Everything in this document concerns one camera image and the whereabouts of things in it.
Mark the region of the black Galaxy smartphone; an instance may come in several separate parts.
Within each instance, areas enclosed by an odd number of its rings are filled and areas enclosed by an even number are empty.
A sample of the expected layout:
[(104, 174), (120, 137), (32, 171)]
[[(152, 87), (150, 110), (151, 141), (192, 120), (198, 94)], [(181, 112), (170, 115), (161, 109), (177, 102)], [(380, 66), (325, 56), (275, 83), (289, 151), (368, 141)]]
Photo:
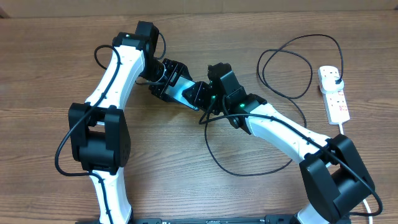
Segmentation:
[(188, 80), (184, 77), (179, 77), (175, 86), (168, 86), (165, 94), (171, 97), (171, 100), (180, 104), (183, 104), (195, 111), (198, 111), (199, 108), (190, 104), (182, 95), (183, 91), (192, 87), (195, 82)]

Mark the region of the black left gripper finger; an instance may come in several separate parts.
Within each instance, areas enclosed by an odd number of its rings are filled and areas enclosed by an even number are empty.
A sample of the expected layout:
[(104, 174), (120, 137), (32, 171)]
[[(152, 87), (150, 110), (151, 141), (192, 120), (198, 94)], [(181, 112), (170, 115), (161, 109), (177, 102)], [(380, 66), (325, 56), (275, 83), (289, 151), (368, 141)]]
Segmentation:
[(184, 77), (190, 81), (193, 80), (188, 71), (188, 67), (174, 60), (169, 60), (167, 62), (167, 73), (169, 74), (169, 80), (171, 82), (176, 82), (179, 77)]
[(166, 93), (169, 85), (150, 85), (149, 90), (152, 95), (167, 103), (176, 103), (177, 101)]

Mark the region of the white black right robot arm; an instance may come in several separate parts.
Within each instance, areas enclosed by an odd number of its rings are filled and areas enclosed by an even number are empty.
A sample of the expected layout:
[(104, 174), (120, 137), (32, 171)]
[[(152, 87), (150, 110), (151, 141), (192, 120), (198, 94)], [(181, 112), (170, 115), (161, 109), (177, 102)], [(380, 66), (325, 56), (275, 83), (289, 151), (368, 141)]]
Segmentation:
[(247, 94), (228, 63), (208, 67), (209, 83), (196, 82), (182, 96), (211, 122), (220, 113), (234, 128), (271, 143), (300, 167), (309, 204), (294, 215), (268, 215), (269, 223), (338, 223), (354, 215), (353, 209), (375, 186), (351, 139), (314, 133), (280, 114), (265, 99)]

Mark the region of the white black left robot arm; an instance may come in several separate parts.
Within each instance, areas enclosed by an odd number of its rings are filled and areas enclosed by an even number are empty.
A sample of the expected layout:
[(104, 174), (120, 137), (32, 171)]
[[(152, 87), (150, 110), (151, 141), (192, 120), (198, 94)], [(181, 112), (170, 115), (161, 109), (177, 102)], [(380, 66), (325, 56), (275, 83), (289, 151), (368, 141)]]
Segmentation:
[(132, 207), (124, 184), (124, 166), (131, 151), (131, 138), (124, 109), (139, 77), (142, 86), (166, 102), (194, 106), (182, 95), (193, 86), (187, 67), (155, 57), (158, 28), (140, 21), (133, 34), (120, 32), (109, 48), (111, 61), (96, 90), (83, 104), (73, 103), (68, 111), (74, 160), (81, 163), (83, 176), (95, 186), (100, 216), (97, 223), (132, 223)]

